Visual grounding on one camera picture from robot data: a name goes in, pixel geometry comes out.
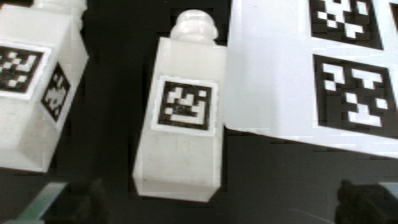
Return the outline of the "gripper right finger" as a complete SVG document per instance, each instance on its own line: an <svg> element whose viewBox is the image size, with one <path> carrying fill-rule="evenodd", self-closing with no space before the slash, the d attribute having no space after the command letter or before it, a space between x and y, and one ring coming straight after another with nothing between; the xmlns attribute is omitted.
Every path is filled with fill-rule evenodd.
<svg viewBox="0 0 398 224"><path fill-rule="evenodd" d="M398 182L341 181L333 223L398 224Z"/></svg>

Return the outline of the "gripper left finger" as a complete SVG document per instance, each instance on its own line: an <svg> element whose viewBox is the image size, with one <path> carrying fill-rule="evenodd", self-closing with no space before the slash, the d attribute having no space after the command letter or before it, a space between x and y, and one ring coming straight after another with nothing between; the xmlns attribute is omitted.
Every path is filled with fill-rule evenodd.
<svg viewBox="0 0 398 224"><path fill-rule="evenodd" d="M17 224L108 224L104 189L99 179L49 182L17 215Z"/></svg>

